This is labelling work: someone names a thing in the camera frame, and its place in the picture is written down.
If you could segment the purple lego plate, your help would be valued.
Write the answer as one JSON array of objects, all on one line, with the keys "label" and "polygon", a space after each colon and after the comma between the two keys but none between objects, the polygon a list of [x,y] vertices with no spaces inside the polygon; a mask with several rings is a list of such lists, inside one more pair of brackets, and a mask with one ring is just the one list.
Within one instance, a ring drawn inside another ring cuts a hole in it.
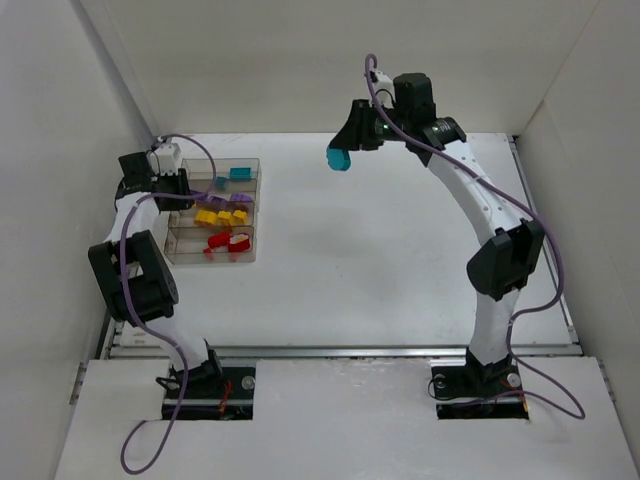
[{"label": "purple lego plate", "polygon": [[207,202],[209,199],[208,192],[192,191],[191,194],[196,202]]}]

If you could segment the small yellow lego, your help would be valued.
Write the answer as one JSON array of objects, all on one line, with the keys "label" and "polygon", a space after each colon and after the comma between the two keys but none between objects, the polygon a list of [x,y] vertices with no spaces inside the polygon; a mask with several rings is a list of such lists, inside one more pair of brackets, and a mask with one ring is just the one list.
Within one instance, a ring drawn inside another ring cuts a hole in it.
[{"label": "small yellow lego", "polygon": [[217,213],[208,210],[199,210],[195,217],[194,223],[199,226],[215,226],[217,223]]}]

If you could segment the purple tan lego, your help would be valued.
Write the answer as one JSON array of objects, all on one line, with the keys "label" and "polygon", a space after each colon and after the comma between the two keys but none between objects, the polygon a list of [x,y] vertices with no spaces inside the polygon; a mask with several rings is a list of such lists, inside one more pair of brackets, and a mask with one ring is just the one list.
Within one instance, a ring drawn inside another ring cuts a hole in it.
[{"label": "purple tan lego", "polygon": [[210,196],[208,202],[217,208],[225,208],[228,205],[228,201],[225,198],[218,196]]}]

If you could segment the purple lego block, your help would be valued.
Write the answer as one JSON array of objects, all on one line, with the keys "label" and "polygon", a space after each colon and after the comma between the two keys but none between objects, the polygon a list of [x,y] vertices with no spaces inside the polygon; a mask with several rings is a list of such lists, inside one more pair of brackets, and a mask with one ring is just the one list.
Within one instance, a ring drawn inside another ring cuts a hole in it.
[{"label": "purple lego block", "polygon": [[230,196],[229,201],[230,201],[231,203],[236,204],[236,205],[243,205],[243,206],[246,206],[246,205],[249,205],[249,204],[253,203],[253,202],[254,202],[254,199],[253,199],[250,195],[247,195],[247,194],[243,194],[243,193],[233,193],[233,194]]}]

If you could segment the yellow orange lego block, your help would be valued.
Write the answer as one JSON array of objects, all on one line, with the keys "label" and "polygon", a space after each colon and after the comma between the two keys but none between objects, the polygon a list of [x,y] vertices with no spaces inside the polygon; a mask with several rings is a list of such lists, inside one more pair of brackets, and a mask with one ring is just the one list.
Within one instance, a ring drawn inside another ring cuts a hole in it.
[{"label": "yellow orange lego block", "polygon": [[233,212],[233,217],[237,222],[241,224],[246,224],[248,222],[248,213],[246,211],[235,210]]}]

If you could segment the red rounded lego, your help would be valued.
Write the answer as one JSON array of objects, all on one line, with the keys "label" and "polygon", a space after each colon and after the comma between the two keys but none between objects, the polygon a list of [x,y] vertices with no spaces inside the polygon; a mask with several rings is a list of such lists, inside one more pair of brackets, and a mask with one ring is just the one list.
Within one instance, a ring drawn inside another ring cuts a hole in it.
[{"label": "red rounded lego", "polygon": [[231,235],[227,232],[218,233],[210,236],[207,245],[210,249],[227,247],[231,239]]}]

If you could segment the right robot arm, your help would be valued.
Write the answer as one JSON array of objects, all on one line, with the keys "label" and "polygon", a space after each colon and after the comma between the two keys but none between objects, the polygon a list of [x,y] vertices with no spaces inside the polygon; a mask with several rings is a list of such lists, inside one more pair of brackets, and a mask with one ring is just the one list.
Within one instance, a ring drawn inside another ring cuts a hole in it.
[{"label": "right robot arm", "polygon": [[476,292],[476,318],[464,365],[433,368],[434,394],[438,400],[498,394],[518,376],[507,348],[508,323],[536,268],[544,230],[487,189],[489,181],[463,129],[453,118],[437,115],[425,74],[389,78],[373,69],[366,79],[375,98],[353,101],[345,125],[327,147],[328,165],[346,171],[351,153],[402,142],[448,189],[479,243],[466,265]]}]

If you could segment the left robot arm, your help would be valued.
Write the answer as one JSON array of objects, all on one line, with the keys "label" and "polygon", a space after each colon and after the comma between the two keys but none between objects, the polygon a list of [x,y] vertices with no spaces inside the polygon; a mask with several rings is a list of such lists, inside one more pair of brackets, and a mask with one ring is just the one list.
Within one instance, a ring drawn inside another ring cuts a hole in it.
[{"label": "left robot arm", "polygon": [[212,398],[226,382],[222,366],[206,340],[179,327],[177,284],[152,234],[161,213],[187,210],[197,197],[185,169],[156,173],[146,152],[121,156],[119,164],[116,219],[107,238],[88,250],[106,307],[113,319],[159,341],[171,367],[169,376],[156,382],[167,393]]}]

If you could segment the clear bin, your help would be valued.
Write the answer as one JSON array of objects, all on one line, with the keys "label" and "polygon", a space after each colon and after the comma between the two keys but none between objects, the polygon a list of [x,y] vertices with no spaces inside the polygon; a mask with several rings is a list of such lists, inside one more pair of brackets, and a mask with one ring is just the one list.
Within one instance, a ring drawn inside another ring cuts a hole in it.
[{"label": "clear bin", "polygon": [[[207,240],[210,236],[227,232],[231,236],[245,233],[251,237],[251,249],[239,254],[236,262],[229,258],[227,247],[211,249],[214,260],[209,261],[203,255],[203,250],[209,248]],[[252,226],[195,226],[195,227],[170,227],[164,244],[164,254],[174,265],[214,265],[250,263],[256,259],[257,240],[255,229]]]},{"label": "clear bin", "polygon": [[250,226],[256,218],[258,204],[254,201],[218,201],[196,203],[194,207],[169,215],[169,227]]},{"label": "clear bin", "polygon": [[192,191],[208,192],[210,196],[223,197],[229,201],[233,193],[243,193],[250,195],[254,200],[259,197],[261,182],[259,179],[251,179],[250,181],[237,182],[228,179],[227,189],[219,191],[215,188],[214,183],[210,179],[190,179],[189,187]]},{"label": "clear bin", "polygon": [[207,158],[184,158],[182,167],[186,169],[189,179],[229,178],[232,167],[250,167],[252,179],[258,179],[261,175],[258,158],[215,158],[214,162]]}]

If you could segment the aluminium rail front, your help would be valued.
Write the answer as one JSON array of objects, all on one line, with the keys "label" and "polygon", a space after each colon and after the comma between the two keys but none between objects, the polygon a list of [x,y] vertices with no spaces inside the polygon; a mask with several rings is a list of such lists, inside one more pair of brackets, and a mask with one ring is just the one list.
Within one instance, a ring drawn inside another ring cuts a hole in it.
[{"label": "aluminium rail front", "polygon": [[[311,359],[311,358],[453,358],[463,357],[464,347],[214,347],[223,358]],[[577,344],[519,346],[514,352],[522,357],[580,357]],[[158,346],[113,346],[102,359],[164,358]]]}]

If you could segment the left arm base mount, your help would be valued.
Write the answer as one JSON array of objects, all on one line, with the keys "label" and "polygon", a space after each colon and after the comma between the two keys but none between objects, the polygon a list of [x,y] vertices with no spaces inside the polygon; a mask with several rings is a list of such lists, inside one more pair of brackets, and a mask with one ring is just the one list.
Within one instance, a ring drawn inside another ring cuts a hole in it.
[{"label": "left arm base mount", "polygon": [[245,421],[253,418],[256,365],[247,362],[221,362],[214,352],[200,367],[188,373],[188,383],[178,404],[183,371],[173,365],[168,374],[157,377],[164,390],[161,418],[170,420]]}]

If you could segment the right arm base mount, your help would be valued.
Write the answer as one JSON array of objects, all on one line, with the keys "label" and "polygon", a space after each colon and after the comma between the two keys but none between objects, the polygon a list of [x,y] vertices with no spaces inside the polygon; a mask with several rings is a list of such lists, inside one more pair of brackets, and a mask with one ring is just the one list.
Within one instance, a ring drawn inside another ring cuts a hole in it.
[{"label": "right arm base mount", "polygon": [[516,365],[488,380],[468,365],[433,366],[431,374],[428,393],[438,420],[529,419]]}]

